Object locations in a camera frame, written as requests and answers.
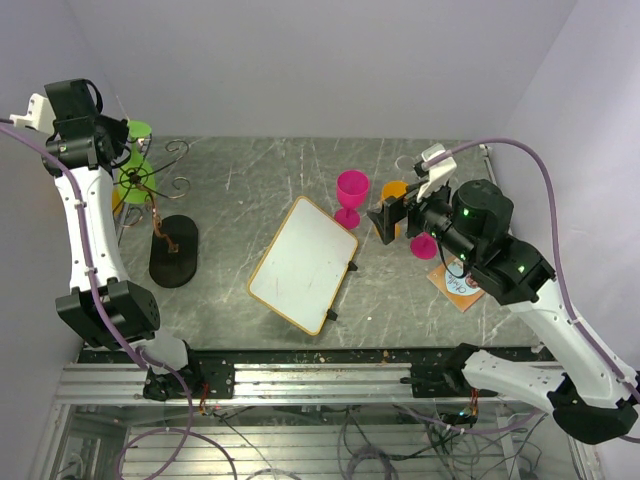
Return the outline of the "pink wine glass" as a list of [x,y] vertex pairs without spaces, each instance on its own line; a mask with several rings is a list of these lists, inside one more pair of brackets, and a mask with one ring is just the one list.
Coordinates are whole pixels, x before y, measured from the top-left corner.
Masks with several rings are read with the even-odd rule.
[[410,242],[410,250],[415,257],[421,260],[430,260],[438,254],[437,242],[428,233],[414,237]]
[[364,203],[370,188],[368,176],[360,170],[346,170],[336,179],[336,198],[341,208],[334,219],[345,229],[353,230],[360,223],[357,209]]

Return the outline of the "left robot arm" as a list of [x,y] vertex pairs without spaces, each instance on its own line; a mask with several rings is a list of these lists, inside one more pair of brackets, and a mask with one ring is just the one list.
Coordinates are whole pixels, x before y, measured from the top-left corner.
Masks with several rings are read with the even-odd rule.
[[133,156],[129,123],[104,115],[93,82],[49,83],[53,133],[42,159],[66,214],[72,267],[58,316],[93,348],[122,350],[147,373],[143,395],[192,397],[206,381],[188,343],[162,328],[153,294],[132,282],[121,259],[112,213],[113,172]]

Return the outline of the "green wine glass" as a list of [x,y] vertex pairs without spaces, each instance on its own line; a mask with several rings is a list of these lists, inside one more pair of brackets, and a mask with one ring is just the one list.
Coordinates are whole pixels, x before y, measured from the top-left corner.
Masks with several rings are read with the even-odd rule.
[[146,159],[152,140],[152,129],[149,124],[138,120],[129,120],[127,125],[131,157],[118,170],[114,186],[120,200],[132,205],[141,205],[145,203],[148,192],[139,189],[138,184],[151,190],[156,189],[155,174]]

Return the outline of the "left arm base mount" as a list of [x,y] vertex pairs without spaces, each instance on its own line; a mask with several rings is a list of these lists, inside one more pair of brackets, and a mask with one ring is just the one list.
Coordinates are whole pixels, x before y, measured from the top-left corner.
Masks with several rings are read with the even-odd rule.
[[[188,363],[177,371],[193,398],[231,399],[234,394],[234,365],[208,352],[188,351]],[[178,378],[166,368],[149,368],[143,385],[143,397],[165,402],[185,399],[186,393]]]

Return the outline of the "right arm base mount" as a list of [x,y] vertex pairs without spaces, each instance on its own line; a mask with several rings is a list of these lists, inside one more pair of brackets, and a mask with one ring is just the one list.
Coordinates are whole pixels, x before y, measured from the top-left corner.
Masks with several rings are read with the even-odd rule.
[[414,398],[466,397],[472,387],[462,370],[479,347],[462,343],[455,348],[410,351],[409,373],[399,382],[411,387]]

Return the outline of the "orange wine glass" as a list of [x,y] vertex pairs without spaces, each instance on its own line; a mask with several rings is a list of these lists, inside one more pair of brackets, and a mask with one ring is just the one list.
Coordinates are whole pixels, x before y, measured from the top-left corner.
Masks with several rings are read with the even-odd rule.
[[119,190],[114,188],[112,191],[112,215],[117,216],[120,214],[123,208],[123,201]]
[[381,189],[379,202],[376,206],[381,208],[383,201],[390,196],[399,197],[400,195],[405,194],[407,186],[408,184],[401,180],[387,182]]

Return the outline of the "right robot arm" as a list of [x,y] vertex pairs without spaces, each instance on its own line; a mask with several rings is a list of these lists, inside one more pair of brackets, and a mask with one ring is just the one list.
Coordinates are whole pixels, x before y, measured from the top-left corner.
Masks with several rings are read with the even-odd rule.
[[462,265],[462,273],[517,314],[561,365],[544,370],[462,343],[440,375],[459,396],[469,389],[505,394],[551,415],[574,439],[597,445],[629,434],[639,418],[639,374],[614,357],[562,296],[560,275],[531,244],[509,232],[513,203],[487,180],[444,185],[425,198],[390,196],[367,215],[384,244],[396,224],[425,233]]

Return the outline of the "clear wine glass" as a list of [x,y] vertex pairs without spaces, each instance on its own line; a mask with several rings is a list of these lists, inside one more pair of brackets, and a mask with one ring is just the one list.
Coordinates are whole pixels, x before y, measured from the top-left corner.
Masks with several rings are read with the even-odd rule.
[[418,162],[415,157],[401,155],[395,161],[395,167],[403,176],[412,176],[415,174],[414,166]]

